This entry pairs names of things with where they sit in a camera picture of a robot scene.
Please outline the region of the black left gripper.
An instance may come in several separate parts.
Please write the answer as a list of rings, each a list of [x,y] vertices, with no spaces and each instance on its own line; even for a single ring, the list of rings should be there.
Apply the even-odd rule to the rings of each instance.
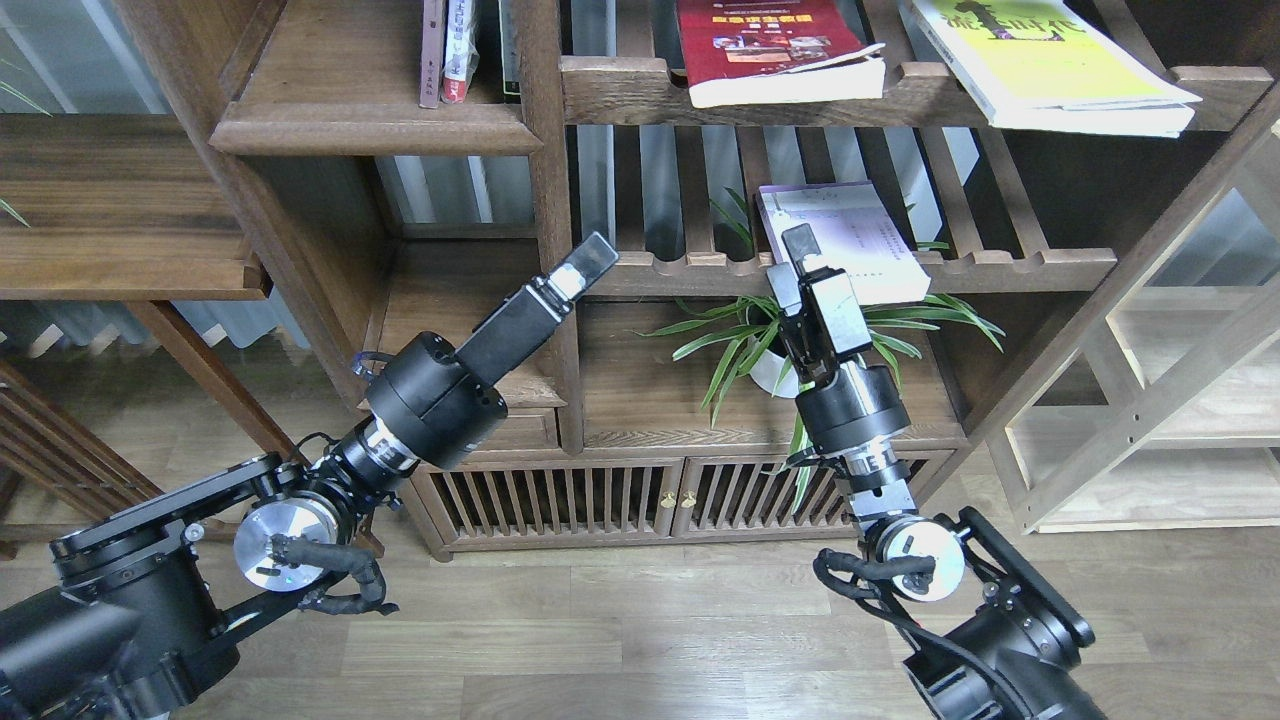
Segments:
[[[494,386],[535,354],[580,299],[620,260],[614,245],[591,232],[559,265],[521,286],[457,350],[467,370]]]

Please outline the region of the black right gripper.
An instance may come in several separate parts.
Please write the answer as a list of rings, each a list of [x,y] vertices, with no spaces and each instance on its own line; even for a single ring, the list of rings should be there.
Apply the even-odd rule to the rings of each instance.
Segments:
[[[873,340],[844,269],[826,265],[810,224],[781,233],[790,263],[767,272],[780,305],[780,331],[800,382],[824,387],[842,364],[872,348]]]

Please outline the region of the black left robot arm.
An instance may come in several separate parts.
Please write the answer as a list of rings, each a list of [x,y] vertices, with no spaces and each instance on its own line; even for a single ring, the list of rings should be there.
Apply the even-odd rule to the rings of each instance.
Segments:
[[[164,717],[292,611],[394,612],[357,525],[420,462],[454,468],[494,432],[498,380],[618,258],[590,234],[460,348],[415,337],[370,375],[369,416],[315,462],[265,454],[55,539],[59,584],[3,612],[3,716]]]

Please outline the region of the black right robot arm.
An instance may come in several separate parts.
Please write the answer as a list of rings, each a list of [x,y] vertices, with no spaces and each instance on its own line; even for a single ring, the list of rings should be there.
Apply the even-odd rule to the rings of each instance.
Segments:
[[[855,553],[817,555],[818,580],[911,646],[905,673],[937,719],[1101,719],[1071,675],[1089,623],[977,509],[919,512],[891,445],[908,411],[890,369],[863,360],[872,334],[850,274],[806,224],[782,241],[768,277],[809,438],[790,462],[831,471],[859,534]]]

